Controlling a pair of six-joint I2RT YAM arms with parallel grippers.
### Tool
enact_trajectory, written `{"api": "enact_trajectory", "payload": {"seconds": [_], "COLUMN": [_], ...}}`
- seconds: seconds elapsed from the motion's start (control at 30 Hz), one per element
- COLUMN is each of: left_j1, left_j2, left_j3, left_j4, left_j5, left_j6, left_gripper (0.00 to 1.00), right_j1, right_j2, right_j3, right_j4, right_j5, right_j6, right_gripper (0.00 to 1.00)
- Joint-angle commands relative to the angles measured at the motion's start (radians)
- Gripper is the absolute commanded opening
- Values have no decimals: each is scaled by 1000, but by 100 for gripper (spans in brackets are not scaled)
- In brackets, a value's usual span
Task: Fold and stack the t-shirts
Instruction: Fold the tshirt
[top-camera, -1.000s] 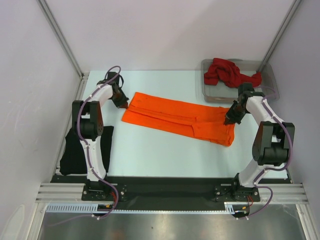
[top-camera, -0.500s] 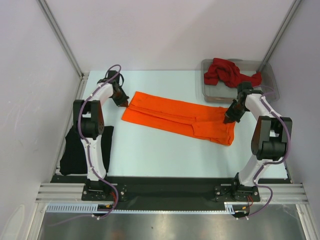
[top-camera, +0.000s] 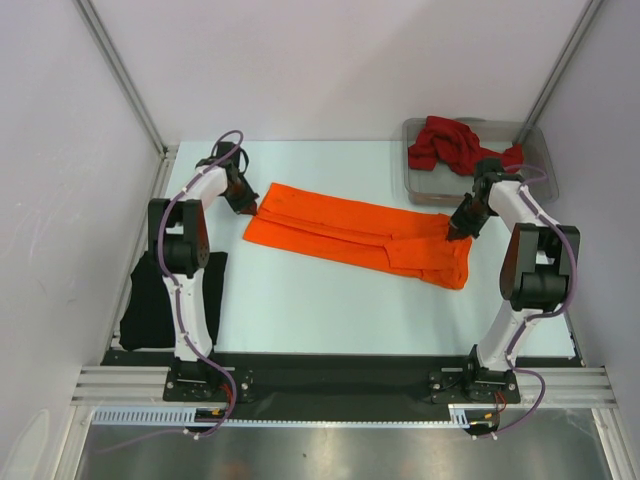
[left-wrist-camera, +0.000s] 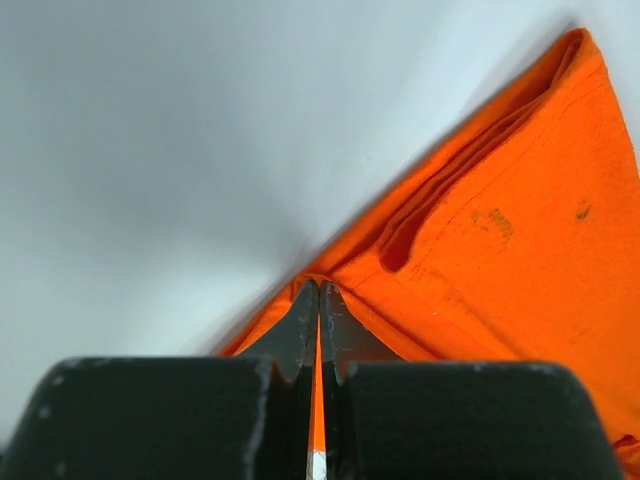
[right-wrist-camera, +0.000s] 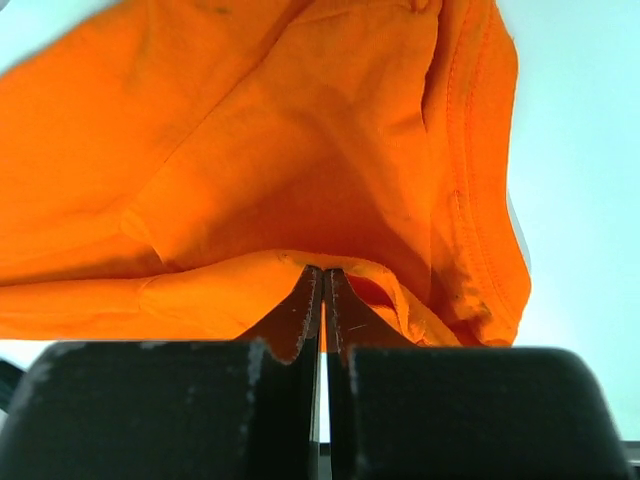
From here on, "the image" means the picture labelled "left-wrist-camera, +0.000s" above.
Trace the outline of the orange t-shirt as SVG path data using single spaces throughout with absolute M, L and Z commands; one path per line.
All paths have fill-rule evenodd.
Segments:
M 590 33 L 574 29 L 301 271 L 222 350 L 263 336 L 307 280 L 410 361 L 543 360 L 590 391 L 639 475 L 639 176 Z

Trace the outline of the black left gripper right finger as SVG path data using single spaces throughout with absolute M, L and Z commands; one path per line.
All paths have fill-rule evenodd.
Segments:
M 332 479 L 619 479 L 592 401 L 545 362 L 409 362 L 319 297 Z

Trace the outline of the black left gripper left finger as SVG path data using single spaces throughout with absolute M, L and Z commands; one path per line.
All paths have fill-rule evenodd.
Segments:
M 73 358 L 37 386 L 5 479 L 302 479 L 319 289 L 234 357 Z

